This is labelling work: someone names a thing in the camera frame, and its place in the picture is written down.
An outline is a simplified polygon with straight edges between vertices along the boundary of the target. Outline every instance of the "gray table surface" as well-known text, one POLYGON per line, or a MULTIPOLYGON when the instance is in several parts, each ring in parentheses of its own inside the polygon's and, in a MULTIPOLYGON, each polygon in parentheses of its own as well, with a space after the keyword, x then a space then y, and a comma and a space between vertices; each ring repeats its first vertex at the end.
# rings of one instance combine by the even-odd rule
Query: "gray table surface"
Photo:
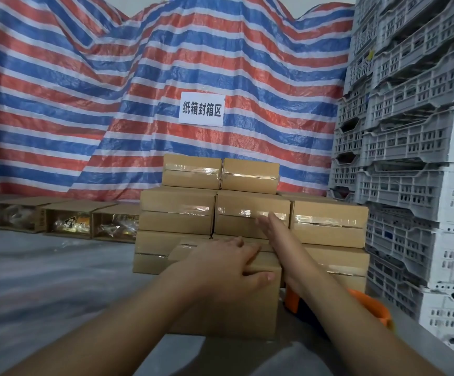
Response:
MULTIPOLYGON (((151 280, 131 272, 132 260, 131 244, 0 231, 0 373, 151 280)), ((454 376, 454 352, 399 309, 389 308, 397 335, 454 376)), ((282 308, 274 341, 165 335, 136 372, 210 374, 348 372, 330 342, 282 308)))

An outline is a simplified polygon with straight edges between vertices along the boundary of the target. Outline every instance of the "paper sign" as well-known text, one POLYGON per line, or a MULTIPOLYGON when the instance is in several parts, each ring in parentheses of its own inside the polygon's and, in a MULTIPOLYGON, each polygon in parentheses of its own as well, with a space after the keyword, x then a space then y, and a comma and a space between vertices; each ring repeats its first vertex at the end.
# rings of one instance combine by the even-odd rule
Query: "paper sign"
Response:
POLYGON ((225 95, 182 92, 180 124, 224 126, 225 95))

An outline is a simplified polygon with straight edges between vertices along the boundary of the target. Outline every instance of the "striped tarp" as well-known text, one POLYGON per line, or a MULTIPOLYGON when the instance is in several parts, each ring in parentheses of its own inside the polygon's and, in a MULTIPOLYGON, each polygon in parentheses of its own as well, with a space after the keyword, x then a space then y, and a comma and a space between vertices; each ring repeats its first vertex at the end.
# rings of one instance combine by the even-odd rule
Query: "striped tarp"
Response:
POLYGON ((323 193, 351 5, 0 0, 0 192, 137 199, 162 155, 278 162, 323 193), (226 95, 223 127, 178 124, 182 91, 226 95))

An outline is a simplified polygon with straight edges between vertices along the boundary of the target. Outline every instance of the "left hand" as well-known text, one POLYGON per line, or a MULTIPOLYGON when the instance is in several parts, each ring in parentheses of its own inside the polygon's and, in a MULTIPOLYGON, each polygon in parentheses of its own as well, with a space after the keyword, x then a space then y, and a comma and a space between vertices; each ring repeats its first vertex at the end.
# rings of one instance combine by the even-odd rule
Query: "left hand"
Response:
POLYGON ((260 245, 245 245, 242 238, 210 240, 176 265, 189 275, 189 280, 197 282, 199 297, 229 302, 274 281, 272 272, 243 275, 246 264, 259 250, 260 245))

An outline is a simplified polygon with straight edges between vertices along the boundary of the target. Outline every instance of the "hand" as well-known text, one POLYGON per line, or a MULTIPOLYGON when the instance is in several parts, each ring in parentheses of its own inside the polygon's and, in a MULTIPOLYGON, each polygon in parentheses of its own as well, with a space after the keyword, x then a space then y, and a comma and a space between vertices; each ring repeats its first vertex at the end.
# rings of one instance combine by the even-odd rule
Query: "hand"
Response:
POLYGON ((188 279, 198 282, 199 297, 233 301, 274 281, 272 272, 243 275, 259 250, 259 245, 244 245, 242 238, 210 240, 178 264, 188 272, 188 279))
POLYGON ((269 213, 260 216, 257 225, 267 236, 269 243, 278 255, 284 270, 284 280, 299 295, 303 295, 306 276, 309 272, 319 269, 318 264, 312 259, 302 246, 297 237, 283 224, 283 222, 269 213))

